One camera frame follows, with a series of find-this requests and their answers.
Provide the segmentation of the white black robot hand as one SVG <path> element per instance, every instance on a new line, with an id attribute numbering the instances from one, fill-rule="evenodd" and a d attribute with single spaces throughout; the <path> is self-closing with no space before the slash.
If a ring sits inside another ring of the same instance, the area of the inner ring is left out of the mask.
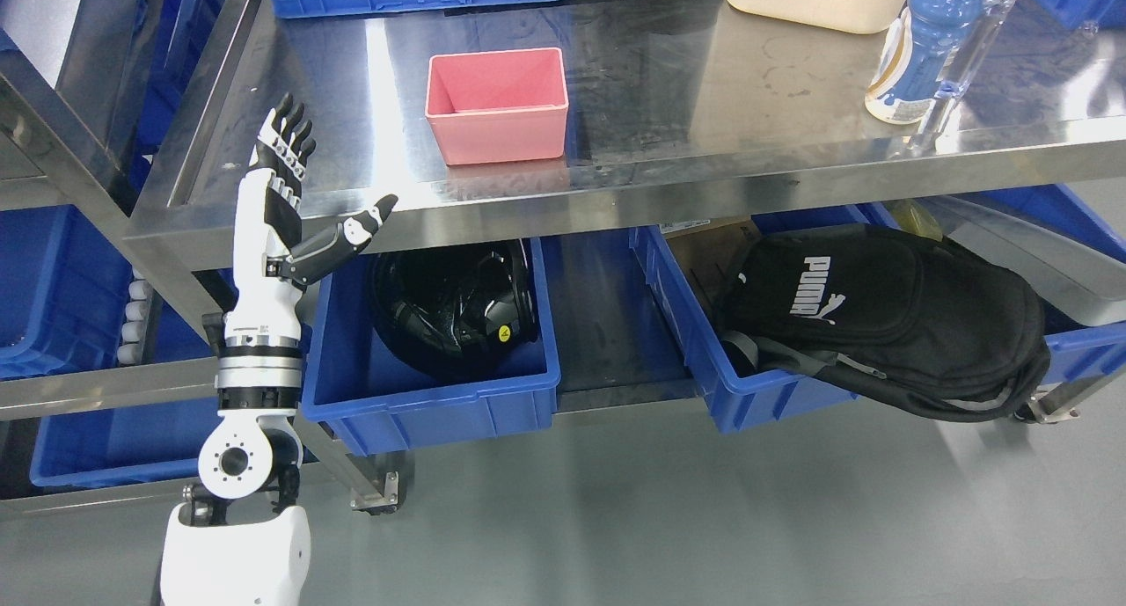
<path id="1" fill-rule="evenodd" d="M 230 348 L 296 347 L 296 305 L 309 286 L 361 256 L 397 207 L 397 195 L 384 194 L 361 212 L 305 237 L 300 210 L 316 148 L 305 105 L 284 93 L 256 130 L 238 182 L 232 249 L 238 297 L 223 326 Z"/>

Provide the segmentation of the white robot forearm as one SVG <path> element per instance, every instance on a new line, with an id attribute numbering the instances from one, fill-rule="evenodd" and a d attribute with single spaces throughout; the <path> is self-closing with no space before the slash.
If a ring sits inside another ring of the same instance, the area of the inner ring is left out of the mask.
<path id="1" fill-rule="evenodd" d="M 164 605 L 297 605 L 312 537 L 298 503 L 304 446 L 294 429 L 304 377 L 297 339 L 217 344 L 220 424 L 202 444 L 198 481 L 166 522 Z"/>

